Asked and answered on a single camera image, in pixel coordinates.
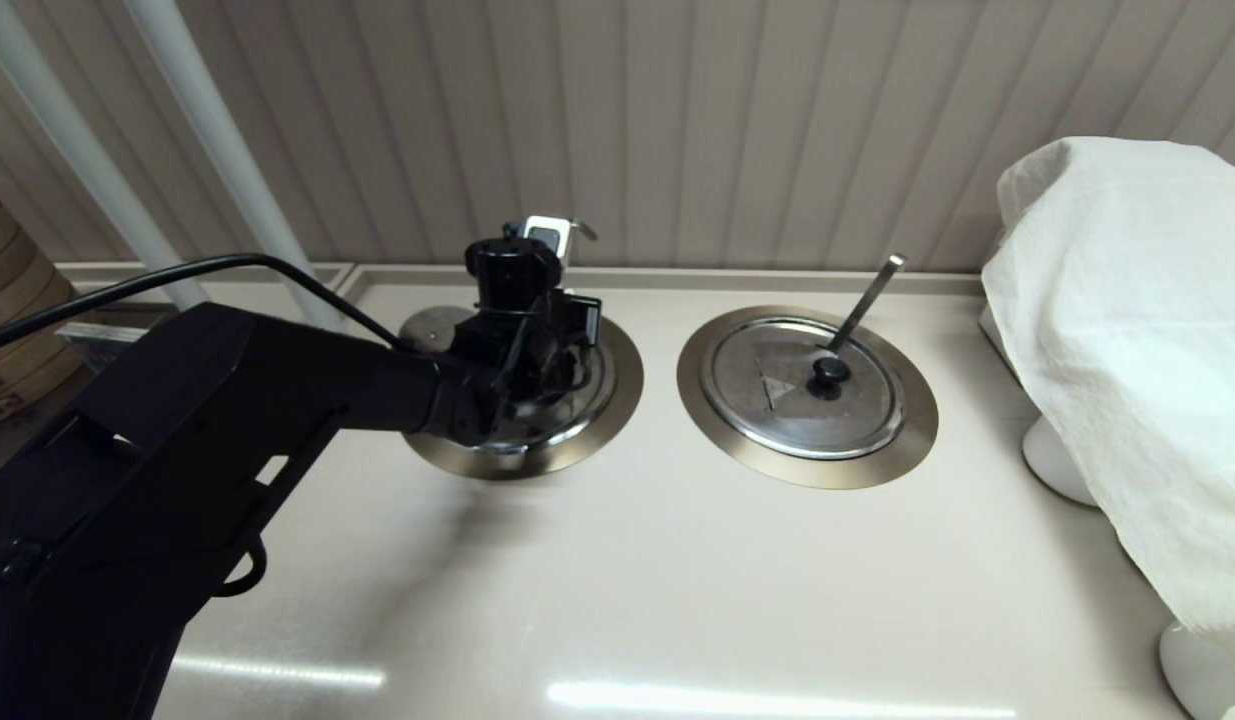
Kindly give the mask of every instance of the white countertop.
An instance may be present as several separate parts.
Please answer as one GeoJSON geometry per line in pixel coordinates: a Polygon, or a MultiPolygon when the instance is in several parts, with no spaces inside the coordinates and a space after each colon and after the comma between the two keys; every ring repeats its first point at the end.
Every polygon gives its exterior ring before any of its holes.
{"type": "MultiPolygon", "coordinates": [[[[1037,414],[977,327],[984,301],[876,304],[865,325],[927,378],[937,442],[884,487],[819,492],[719,451],[676,363],[719,314],[846,314],[855,295],[590,293],[643,357],[608,447],[488,484],[396,433],[340,433],[266,530],[261,587],[189,624],[156,716],[1184,716],[1155,653],[1170,613],[1105,516],[1021,461],[1037,414]]],[[[369,287],[357,304],[398,329],[472,300],[369,287]]]]}

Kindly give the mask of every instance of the metal pot lid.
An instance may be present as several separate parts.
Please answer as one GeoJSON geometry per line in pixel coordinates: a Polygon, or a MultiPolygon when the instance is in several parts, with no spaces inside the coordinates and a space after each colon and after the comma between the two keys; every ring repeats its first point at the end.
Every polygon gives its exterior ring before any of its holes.
{"type": "Polygon", "coordinates": [[[827,400],[810,383],[813,363],[836,327],[806,316],[774,315],[726,329],[701,357],[700,383],[714,410],[767,448],[806,459],[851,459],[892,442],[905,421],[905,391],[869,347],[850,340],[839,352],[851,379],[827,400]]]}
{"type": "MultiPolygon", "coordinates": [[[[462,308],[430,308],[403,325],[401,336],[432,351],[447,350],[452,327],[474,315],[462,308]]],[[[477,447],[409,433],[408,445],[433,466],[480,479],[520,479],[552,473],[598,452],[625,427],[643,390],[643,366],[626,333],[603,319],[599,345],[585,358],[592,380],[550,405],[522,404],[496,433],[477,447]]]]}

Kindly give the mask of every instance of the black cable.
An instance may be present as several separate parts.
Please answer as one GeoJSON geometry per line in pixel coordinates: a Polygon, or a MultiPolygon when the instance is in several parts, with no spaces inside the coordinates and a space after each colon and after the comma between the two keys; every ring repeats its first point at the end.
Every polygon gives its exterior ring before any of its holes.
{"type": "Polygon", "coordinates": [[[248,559],[252,561],[252,568],[248,568],[248,573],[237,580],[221,583],[212,597],[238,597],[251,592],[252,588],[257,587],[257,583],[261,583],[261,578],[266,577],[266,545],[261,542],[261,536],[248,546],[248,559]]]}
{"type": "Polygon", "coordinates": [[[315,293],[320,300],[329,303],[335,309],[342,311],[348,319],[354,320],[357,324],[364,325],[367,331],[371,331],[375,336],[387,341],[390,347],[399,351],[411,351],[412,346],[408,341],[399,340],[394,333],[390,333],[388,329],[382,327],[373,317],[364,315],[364,311],[359,310],[356,305],[351,305],[337,293],[329,290],[322,283],[316,282],[306,273],[303,273],[294,266],[289,266],[278,258],[270,258],[269,254],[221,254],[217,258],[206,258],[204,261],[191,261],[191,263],[184,263],[182,266],[174,266],[174,268],[164,268],[163,270],[156,270],[152,273],[146,273],[138,278],[131,279],[131,282],[115,283],[112,287],[101,288],[99,291],[90,291],[88,295],[77,296],[74,300],[68,300],[58,306],[49,308],[36,315],[23,317],[17,320],[15,324],[6,324],[0,327],[0,347],[10,342],[21,340],[28,336],[28,333],[35,333],[42,331],[42,329],[49,327],[51,325],[59,324],[61,320],[69,319],[74,315],[86,312],[88,310],[95,310],[101,305],[109,305],[110,303],[124,300],[125,296],[137,295],[137,293],[154,290],[157,287],[164,287],[174,282],[184,282],[193,277],[198,277],[206,273],[215,273],[219,270],[227,270],[230,268],[243,268],[243,266],[263,266],[264,268],[270,268],[285,278],[291,279],[300,287],[306,288],[306,290],[315,293]]]}

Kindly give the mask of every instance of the metal cover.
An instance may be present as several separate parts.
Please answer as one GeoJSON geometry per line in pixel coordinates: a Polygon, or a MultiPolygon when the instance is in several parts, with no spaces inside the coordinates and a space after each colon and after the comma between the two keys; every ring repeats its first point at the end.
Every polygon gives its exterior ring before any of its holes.
{"type": "MultiPolygon", "coordinates": [[[[741,462],[741,464],[760,471],[760,473],[766,475],[799,484],[799,487],[827,489],[868,488],[878,487],[909,473],[910,469],[919,466],[919,462],[932,450],[932,443],[936,442],[937,403],[932,398],[932,389],[927,387],[927,382],[924,380],[923,374],[910,363],[908,357],[902,354],[897,347],[893,347],[877,336],[877,333],[868,331],[868,329],[856,329],[851,343],[845,346],[853,347],[853,351],[845,352],[847,356],[846,361],[848,361],[850,368],[853,369],[855,374],[867,373],[865,378],[867,382],[882,383],[883,379],[879,378],[885,378],[887,383],[890,383],[895,388],[892,404],[899,409],[902,422],[899,427],[892,429],[890,420],[895,417],[892,410],[885,411],[882,405],[863,404],[858,409],[860,421],[855,420],[853,424],[850,424],[850,427],[855,429],[853,432],[841,432],[834,437],[839,438],[841,447],[844,447],[845,438],[858,437],[858,447],[863,448],[874,445],[879,438],[892,436],[873,452],[842,457],[842,459],[814,459],[813,457],[792,454],[789,451],[774,450],[777,442],[773,442],[773,438],[785,437],[789,441],[789,437],[771,433],[772,437],[768,437],[767,442],[760,442],[755,438],[755,435],[758,433],[758,430],[781,427],[781,424],[773,424],[762,419],[757,420],[753,415],[745,415],[736,410],[732,410],[735,420],[730,421],[725,419],[725,412],[718,410],[716,403],[721,401],[710,400],[703,388],[703,379],[705,378],[703,369],[706,366],[706,359],[710,359],[710,366],[730,364],[731,361],[727,363],[719,363],[719,361],[725,361],[731,354],[745,356],[742,348],[748,346],[748,343],[755,345],[750,342],[748,333],[746,333],[748,329],[762,329],[763,325],[773,325],[779,331],[774,338],[778,342],[789,341],[799,345],[811,345],[819,342],[818,333],[823,333],[824,337],[824,333],[829,329],[836,329],[841,322],[844,320],[835,315],[805,310],[803,308],[767,305],[735,310],[710,320],[709,324],[704,324],[687,341],[684,351],[680,352],[680,361],[678,361],[676,374],[678,388],[680,388],[680,400],[684,401],[684,408],[689,412],[690,419],[710,438],[710,442],[714,442],[714,445],[727,452],[727,454],[741,462]],[[782,327],[782,324],[794,324],[799,325],[799,327],[782,327]],[[782,333],[792,335],[782,337],[782,333]],[[737,343],[735,347],[729,347],[731,345],[730,338],[737,343]],[[748,419],[750,427],[743,430],[741,421],[736,421],[736,417],[748,419]],[[878,433],[877,430],[872,432],[869,430],[872,427],[888,430],[887,432],[878,433]]],[[[753,337],[760,342],[769,340],[763,333],[757,333],[753,337]]],[[[778,357],[789,357],[790,363],[804,363],[803,357],[797,357],[797,354],[778,354],[778,357]]],[[[803,373],[806,373],[805,378],[811,375],[811,362],[816,358],[818,352],[813,351],[813,354],[808,357],[808,369],[803,370],[803,373]]],[[[753,373],[751,374],[750,384],[755,384],[757,383],[760,370],[755,369],[755,359],[750,361],[750,366],[751,373],[753,373]]],[[[721,374],[719,368],[714,368],[713,372],[718,375],[721,374]]],[[[771,370],[769,374],[771,379],[785,383],[769,384],[767,388],[768,393],[778,391],[778,395],[781,395],[774,398],[774,410],[783,409],[783,398],[790,395],[790,393],[800,391],[800,383],[793,382],[794,377],[783,373],[785,370],[771,370]]],[[[721,387],[730,387],[729,383],[725,382],[721,387]]],[[[844,396],[851,393],[851,383],[853,383],[853,379],[848,379],[844,384],[844,396]]],[[[736,400],[732,400],[731,404],[721,403],[721,405],[725,408],[737,405],[753,409],[755,395],[748,395],[750,391],[750,389],[742,389],[739,395],[732,389],[726,389],[726,391],[720,391],[718,395],[719,398],[748,396],[751,401],[748,406],[736,400]]],[[[763,398],[762,403],[767,406],[767,396],[763,393],[764,388],[758,388],[758,396],[763,398]]],[[[797,400],[797,405],[803,406],[803,400],[799,396],[792,396],[790,400],[797,400]]],[[[832,404],[837,401],[820,403],[832,404]]],[[[827,415],[824,421],[831,424],[832,415],[827,415]]],[[[803,427],[803,420],[797,426],[803,427]]],[[[818,438],[816,443],[805,442],[800,447],[806,451],[809,447],[831,445],[825,440],[827,437],[832,437],[831,433],[818,438]]]]}
{"type": "Polygon", "coordinates": [[[905,420],[905,391],[869,347],[840,350],[853,377],[842,395],[809,391],[813,362],[836,327],[806,316],[764,316],[726,329],[701,357],[701,389],[714,410],[755,442],[809,459],[850,459],[890,442],[905,420]]]}
{"type": "MultiPolygon", "coordinates": [[[[431,308],[412,315],[401,335],[429,350],[447,350],[452,325],[472,314],[456,308],[431,308]]],[[[406,433],[408,445],[430,464],[457,475],[489,480],[543,475],[585,459],[625,427],[643,391],[638,352],[611,320],[601,320],[599,345],[585,361],[590,366],[590,383],[550,405],[516,406],[515,416],[503,420],[484,445],[464,447],[447,438],[406,433]]]]}

